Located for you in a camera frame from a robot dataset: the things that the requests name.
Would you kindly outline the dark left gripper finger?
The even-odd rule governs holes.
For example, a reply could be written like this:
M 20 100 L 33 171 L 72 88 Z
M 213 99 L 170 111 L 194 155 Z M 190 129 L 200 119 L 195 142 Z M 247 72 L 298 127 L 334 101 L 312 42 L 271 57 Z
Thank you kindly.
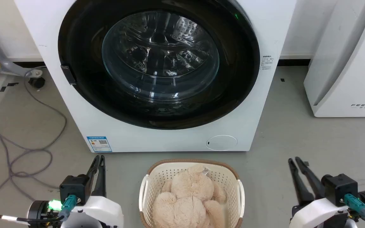
M 95 174 L 98 172 L 97 180 L 95 182 L 95 188 L 92 190 L 92 184 Z M 102 156 L 97 155 L 87 172 L 87 190 L 91 196 L 102 196 Z
M 97 155 L 97 162 L 94 162 L 94 174 L 98 172 L 98 176 L 91 196 L 107 197 L 106 188 L 106 164 L 105 157 L 103 155 Z

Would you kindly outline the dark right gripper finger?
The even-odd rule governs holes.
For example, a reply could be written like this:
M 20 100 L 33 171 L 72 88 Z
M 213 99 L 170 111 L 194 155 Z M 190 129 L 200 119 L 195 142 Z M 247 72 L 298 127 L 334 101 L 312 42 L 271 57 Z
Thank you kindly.
M 292 158 L 288 159 L 288 164 L 294 184 L 294 188 L 296 191 L 298 206 L 306 206 L 310 202 L 313 202 L 315 197 L 312 193 L 308 191 L 305 184 L 303 183 L 300 175 L 298 167 L 296 166 L 294 160 Z
M 304 162 L 300 157 L 295 157 L 295 160 L 298 164 L 298 167 L 303 175 L 306 176 L 313 193 L 315 195 L 315 199 L 321 199 L 325 197 L 325 188 L 322 185 L 320 179 L 313 173 L 313 171 L 309 168 L 309 165 Z

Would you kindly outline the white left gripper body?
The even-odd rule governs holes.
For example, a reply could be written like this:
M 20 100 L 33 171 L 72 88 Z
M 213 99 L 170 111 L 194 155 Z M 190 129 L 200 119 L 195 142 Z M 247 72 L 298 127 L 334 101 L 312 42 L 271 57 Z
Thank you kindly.
M 61 228 L 124 228 L 121 206 L 103 196 L 90 196 L 83 206 L 75 206 Z

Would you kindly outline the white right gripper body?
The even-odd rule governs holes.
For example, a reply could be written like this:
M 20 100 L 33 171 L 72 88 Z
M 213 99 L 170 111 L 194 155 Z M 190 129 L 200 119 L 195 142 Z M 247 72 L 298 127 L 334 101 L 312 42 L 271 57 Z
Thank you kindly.
M 348 206 L 336 206 L 326 198 L 318 199 L 295 213 L 290 221 L 290 228 L 314 228 L 329 218 L 333 217 L 338 211 L 347 210 Z

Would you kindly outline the white front-load washing machine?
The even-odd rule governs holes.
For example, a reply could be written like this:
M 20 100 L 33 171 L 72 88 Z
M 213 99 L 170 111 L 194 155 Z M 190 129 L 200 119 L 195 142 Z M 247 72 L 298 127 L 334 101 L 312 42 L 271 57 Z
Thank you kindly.
M 297 0 L 229 0 L 245 14 L 260 47 L 260 57 L 274 56 L 269 70 L 260 70 L 245 100 L 233 111 L 194 128 L 161 130 L 138 127 L 103 113 L 70 85 L 61 69 L 58 35 L 65 15 L 76 0 L 14 0 L 75 124 L 87 136 L 106 136 L 113 152 L 199 152 L 217 135 L 237 139 L 228 151 L 249 151 L 278 65 Z

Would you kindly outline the round black glass washer door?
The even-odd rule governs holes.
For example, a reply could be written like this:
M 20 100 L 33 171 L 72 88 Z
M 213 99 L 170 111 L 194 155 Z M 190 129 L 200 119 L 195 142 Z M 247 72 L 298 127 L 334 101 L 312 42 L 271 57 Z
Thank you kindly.
M 161 130 L 233 111 L 251 92 L 261 59 L 252 26 L 229 0 L 76 0 L 58 53 L 94 107 Z

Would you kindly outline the blue energy label sticker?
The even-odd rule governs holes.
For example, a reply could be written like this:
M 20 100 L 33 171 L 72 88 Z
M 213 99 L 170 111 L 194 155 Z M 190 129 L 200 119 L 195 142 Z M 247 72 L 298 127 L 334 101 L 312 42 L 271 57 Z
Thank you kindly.
M 87 142 L 93 153 L 112 153 L 113 150 L 106 136 L 87 136 Z

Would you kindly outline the cream plastic laundry basket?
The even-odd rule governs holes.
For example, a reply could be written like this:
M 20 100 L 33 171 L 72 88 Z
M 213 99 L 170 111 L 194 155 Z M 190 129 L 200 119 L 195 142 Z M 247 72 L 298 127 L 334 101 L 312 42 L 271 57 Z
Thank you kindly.
M 220 183 L 227 194 L 224 206 L 226 228 L 241 228 L 245 191 L 238 173 L 226 163 L 204 159 L 165 159 L 150 167 L 142 180 L 138 198 L 140 219 L 145 228 L 155 228 L 152 206 L 164 183 L 196 164 L 207 168 L 211 180 Z

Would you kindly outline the beige plush teddy bear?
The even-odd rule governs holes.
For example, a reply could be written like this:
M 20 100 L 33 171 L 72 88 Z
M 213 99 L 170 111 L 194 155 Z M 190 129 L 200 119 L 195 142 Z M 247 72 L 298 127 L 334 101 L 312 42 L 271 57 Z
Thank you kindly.
M 154 201 L 155 228 L 226 228 L 227 195 L 208 169 L 194 165 L 165 182 Z

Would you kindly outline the round white filter cover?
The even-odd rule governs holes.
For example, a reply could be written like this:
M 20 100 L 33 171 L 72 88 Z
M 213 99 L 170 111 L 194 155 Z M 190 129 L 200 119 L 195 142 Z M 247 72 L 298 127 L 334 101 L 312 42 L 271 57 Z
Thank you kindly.
M 228 151 L 237 145 L 235 137 L 229 135 L 217 135 L 207 140 L 207 148 L 214 151 Z

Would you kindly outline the black caster wheel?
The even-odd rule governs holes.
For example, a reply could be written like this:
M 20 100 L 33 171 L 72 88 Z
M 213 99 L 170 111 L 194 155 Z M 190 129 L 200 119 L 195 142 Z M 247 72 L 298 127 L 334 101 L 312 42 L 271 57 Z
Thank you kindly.
M 28 80 L 28 84 L 30 86 L 32 86 L 33 88 L 37 89 L 37 90 L 39 90 L 42 87 L 44 87 L 45 82 L 46 82 L 46 80 L 43 77 L 40 77 L 40 78 L 30 78 Z

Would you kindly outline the white air purifier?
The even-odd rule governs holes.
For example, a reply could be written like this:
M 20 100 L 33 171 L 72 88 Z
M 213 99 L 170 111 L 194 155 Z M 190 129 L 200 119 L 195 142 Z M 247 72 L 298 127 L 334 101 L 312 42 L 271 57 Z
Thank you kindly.
M 365 117 L 365 0 L 337 1 L 304 88 L 315 117 Z

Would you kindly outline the small printed text sticker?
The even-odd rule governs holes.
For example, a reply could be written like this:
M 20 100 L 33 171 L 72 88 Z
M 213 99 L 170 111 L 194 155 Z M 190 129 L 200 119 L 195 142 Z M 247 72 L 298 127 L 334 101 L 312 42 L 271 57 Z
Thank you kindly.
M 269 70 L 272 68 L 273 63 L 275 62 L 274 56 L 266 55 L 262 56 L 260 59 L 260 70 Z

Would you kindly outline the grey metal chair leg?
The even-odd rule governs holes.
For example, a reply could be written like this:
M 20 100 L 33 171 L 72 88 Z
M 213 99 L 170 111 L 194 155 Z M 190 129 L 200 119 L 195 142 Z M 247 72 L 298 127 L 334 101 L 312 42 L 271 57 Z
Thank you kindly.
M 41 78 L 43 75 L 42 70 L 39 69 L 30 69 L 21 67 L 14 62 L 12 62 L 3 52 L 0 47 L 0 66 L 2 73 L 14 76 L 21 76 L 24 78 Z

